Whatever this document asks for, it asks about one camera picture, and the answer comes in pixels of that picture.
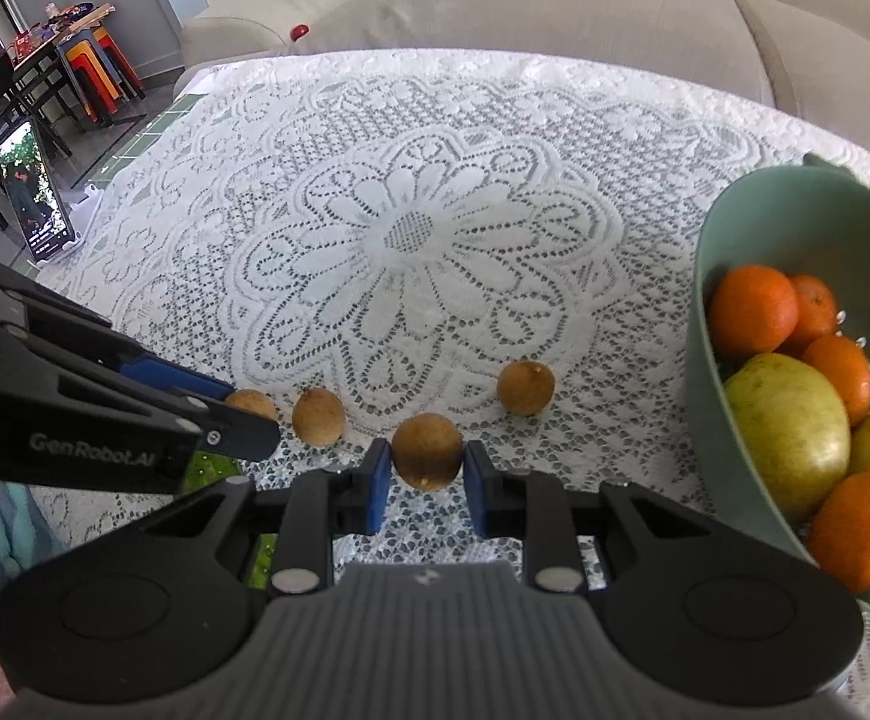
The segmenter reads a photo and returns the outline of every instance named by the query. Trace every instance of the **blue gripper pad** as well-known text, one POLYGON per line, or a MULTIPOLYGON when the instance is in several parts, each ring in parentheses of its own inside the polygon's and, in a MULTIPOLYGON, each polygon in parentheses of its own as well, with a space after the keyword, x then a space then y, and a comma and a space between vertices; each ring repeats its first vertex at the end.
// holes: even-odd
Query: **blue gripper pad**
POLYGON ((226 382, 213 379, 189 370, 174 362, 168 362, 158 357, 139 357, 131 362, 122 362, 118 372, 140 384, 147 384, 154 389, 169 391, 173 388, 186 389, 195 394, 209 397, 212 400, 225 400, 235 392, 235 387, 226 382))
POLYGON ((378 533, 381 522, 385 518, 385 504, 388 502, 388 487, 392 480, 392 447, 384 442, 379 456, 371 471, 371 486, 369 505, 365 514, 365 522, 369 533, 378 533))
POLYGON ((482 538, 487 537, 485 527, 485 485, 481 471, 470 445, 465 445, 465 458, 462 460, 462 474, 465 481, 465 498, 469 503, 469 517, 472 528, 482 538))

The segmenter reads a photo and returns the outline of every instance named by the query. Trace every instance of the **couch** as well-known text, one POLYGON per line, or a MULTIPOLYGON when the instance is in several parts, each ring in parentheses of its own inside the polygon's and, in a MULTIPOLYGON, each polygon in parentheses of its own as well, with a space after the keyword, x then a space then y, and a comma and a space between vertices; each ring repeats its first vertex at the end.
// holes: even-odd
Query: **couch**
POLYGON ((758 100, 870 149, 870 0, 223 0, 182 30, 193 69, 373 47, 636 67, 758 100), (310 31, 293 43, 299 23, 310 31))

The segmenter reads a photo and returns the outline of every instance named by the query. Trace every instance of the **floor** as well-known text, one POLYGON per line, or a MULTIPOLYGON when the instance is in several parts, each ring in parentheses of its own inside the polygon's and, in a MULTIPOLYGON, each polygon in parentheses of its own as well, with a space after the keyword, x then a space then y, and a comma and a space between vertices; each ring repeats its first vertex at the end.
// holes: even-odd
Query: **floor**
POLYGON ((51 170, 60 190, 81 186, 105 160, 118 151, 125 143, 144 129, 172 103, 172 85, 146 90, 145 100, 133 100, 118 109, 115 119, 123 124, 97 129, 93 124, 85 124, 88 132, 81 133, 71 119, 57 123, 59 135, 72 150, 72 156, 59 153, 51 162, 51 170))

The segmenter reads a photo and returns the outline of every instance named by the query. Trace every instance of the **green plastic basket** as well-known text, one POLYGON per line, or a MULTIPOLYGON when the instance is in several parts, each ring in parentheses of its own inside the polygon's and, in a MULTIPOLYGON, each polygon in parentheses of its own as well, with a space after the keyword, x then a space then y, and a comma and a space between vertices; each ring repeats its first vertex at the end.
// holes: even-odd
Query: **green plastic basket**
MULTIPOLYGON (((712 205, 695 255, 688 327, 688 427, 699 473, 718 516, 751 536, 811 560, 761 483, 722 389, 705 307, 721 277, 758 263, 819 277, 847 313, 850 338, 866 338, 870 359, 870 190, 851 174, 806 158, 731 184, 712 205)), ((870 591, 859 597, 870 611, 870 591)))

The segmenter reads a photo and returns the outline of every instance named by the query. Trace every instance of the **smartphone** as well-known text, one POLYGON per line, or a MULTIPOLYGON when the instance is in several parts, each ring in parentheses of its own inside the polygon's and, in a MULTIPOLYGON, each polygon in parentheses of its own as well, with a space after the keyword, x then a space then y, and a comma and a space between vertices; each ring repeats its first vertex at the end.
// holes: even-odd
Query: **smartphone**
POLYGON ((75 230, 48 172, 40 135, 31 119, 0 143, 5 191, 36 262, 50 259, 75 242, 75 230))

